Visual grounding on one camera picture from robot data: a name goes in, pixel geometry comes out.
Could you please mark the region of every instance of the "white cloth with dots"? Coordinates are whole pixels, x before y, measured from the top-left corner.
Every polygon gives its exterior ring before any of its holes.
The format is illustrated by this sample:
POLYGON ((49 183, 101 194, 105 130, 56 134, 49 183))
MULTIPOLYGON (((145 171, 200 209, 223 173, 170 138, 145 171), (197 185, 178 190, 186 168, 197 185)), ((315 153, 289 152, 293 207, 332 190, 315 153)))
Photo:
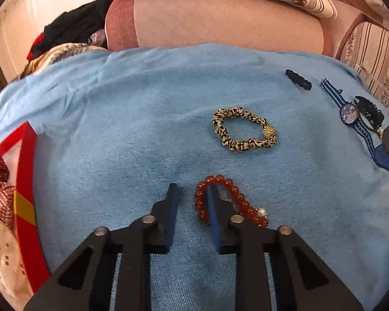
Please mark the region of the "white cloth with dots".
POLYGON ((0 292, 16 311, 23 311, 33 296, 20 259, 19 246, 0 221, 0 292))

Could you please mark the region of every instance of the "red beaded bracelet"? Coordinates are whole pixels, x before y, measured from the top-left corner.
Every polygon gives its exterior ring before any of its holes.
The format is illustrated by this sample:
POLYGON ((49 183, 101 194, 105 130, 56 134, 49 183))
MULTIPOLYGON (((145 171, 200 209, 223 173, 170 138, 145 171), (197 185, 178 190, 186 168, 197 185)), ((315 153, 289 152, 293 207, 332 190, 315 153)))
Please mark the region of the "red beaded bracelet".
POLYGON ((267 214, 264 208, 256 208, 251 207, 250 203, 245 200, 245 195, 239 193, 239 188, 233 184, 232 179, 225 179, 223 175, 212 176, 209 175, 206 177, 204 181, 200 181, 197 184, 197 190, 194 194, 195 203, 194 206, 197 210, 197 215, 200 220, 209 222, 209 217, 204 209, 203 199, 205 197, 204 192, 208 185, 212 183, 217 183, 219 185, 224 185, 226 189, 230 192, 233 202, 239 208, 239 215, 250 219, 254 223, 256 223, 259 227, 268 227, 269 221, 267 219, 267 214))

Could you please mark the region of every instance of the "yellow stripe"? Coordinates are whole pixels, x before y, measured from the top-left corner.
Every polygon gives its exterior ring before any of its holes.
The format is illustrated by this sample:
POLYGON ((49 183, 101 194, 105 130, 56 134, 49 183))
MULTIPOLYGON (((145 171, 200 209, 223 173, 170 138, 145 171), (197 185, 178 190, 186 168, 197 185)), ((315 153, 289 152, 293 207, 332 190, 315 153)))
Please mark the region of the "yellow stripe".
POLYGON ((15 191, 13 209, 16 215, 19 215, 30 224, 36 225, 35 209, 32 203, 27 201, 18 191, 15 191))

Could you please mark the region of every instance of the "black hair clip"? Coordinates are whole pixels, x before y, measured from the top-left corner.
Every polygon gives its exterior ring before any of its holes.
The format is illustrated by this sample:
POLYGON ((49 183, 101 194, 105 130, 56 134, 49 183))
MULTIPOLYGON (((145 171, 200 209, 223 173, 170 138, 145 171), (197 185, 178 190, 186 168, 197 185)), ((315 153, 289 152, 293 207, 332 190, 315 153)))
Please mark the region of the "black hair clip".
POLYGON ((298 86, 306 89, 306 90, 311 90, 311 82, 307 81, 304 77, 301 77, 298 73, 287 69, 285 70, 285 74, 288 76, 290 80, 292 80, 295 84, 298 86))
POLYGON ((382 122, 385 119, 382 111, 380 111, 375 104, 373 104, 369 99, 366 99, 362 96, 355 96, 354 101, 360 111, 360 113, 366 117, 367 121, 369 121, 372 129, 367 126, 368 129, 378 134, 379 138, 382 138, 379 129, 382 126, 382 122))

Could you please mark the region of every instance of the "pearl bead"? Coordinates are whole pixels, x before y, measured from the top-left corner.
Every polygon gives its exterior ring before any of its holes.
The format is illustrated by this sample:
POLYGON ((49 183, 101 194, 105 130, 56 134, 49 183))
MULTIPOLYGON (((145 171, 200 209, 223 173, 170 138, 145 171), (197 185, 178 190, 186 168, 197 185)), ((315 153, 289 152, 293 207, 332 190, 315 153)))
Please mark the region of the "pearl bead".
POLYGON ((256 210, 256 216, 258 217, 266 217, 267 211, 264 208, 258 208, 256 210))

